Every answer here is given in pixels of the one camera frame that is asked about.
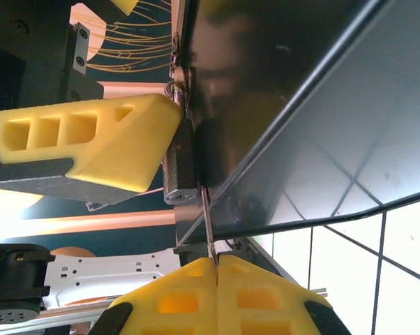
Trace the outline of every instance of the glossy black surface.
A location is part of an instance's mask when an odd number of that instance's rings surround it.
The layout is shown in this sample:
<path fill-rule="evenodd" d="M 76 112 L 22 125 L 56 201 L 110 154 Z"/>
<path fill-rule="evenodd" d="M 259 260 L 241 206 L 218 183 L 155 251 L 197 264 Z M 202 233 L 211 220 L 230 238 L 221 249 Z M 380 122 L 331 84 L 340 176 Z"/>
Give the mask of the glossy black surface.
<path fill-rule="evenodd" d="M 186 17 L 215 237 L 418 200 L 420 1 L 271 2 Z"/>

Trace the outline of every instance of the yellow foam block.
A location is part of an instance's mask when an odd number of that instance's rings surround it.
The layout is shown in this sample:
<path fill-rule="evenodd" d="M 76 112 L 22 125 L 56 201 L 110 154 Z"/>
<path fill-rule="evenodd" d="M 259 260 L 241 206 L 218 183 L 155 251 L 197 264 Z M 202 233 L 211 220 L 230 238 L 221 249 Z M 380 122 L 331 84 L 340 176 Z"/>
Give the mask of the yellow foam block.
<path fill-rule="evenodd" d="M 201 258 L 124 295 L 111 305 L 130 302 L 133 312 L 121 335 L 216 334 L 216 270 Z"/>
<path fill-rule="evenodd" d="M 320 335 L 308 300 L 330 307 L 314 292 L 222 255 L 218 271 L 201 258 L 112 306 L 133 305 L 121 335 Z"/>
<path fill-rule="evenodd" d="M 0 163 L 72 158 L 72 179 L 145 192 L 181 121 L 161 94 L 0 111 Z"/>
<path fill-rule="evenodd" d="M 139 0 L 111 0 L 115 6 L 119 7 L 119 9 L 127 15 L 130 15 L 133 11 L 135 5 Z"/>

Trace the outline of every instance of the metal plate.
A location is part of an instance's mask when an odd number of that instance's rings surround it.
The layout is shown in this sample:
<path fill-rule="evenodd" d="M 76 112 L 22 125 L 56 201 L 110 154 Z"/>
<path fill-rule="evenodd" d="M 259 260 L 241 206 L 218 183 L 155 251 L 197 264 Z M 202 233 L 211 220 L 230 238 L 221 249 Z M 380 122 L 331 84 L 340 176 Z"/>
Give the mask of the metal plate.
<path fill-rule="evenodd" d="M 269 2 L 186 12 L 215 238 L 419 200 L 420 2 Z"/>

